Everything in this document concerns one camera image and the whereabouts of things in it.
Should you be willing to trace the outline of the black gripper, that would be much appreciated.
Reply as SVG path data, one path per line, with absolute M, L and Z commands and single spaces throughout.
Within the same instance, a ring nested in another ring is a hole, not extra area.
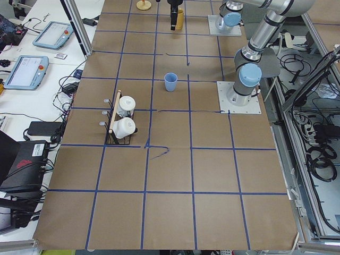
M 179 5 L 182 4 L 182 0 L 167 0 L 167 2 L 171 7 L 171 30 L 175 30 L 177 25 Z

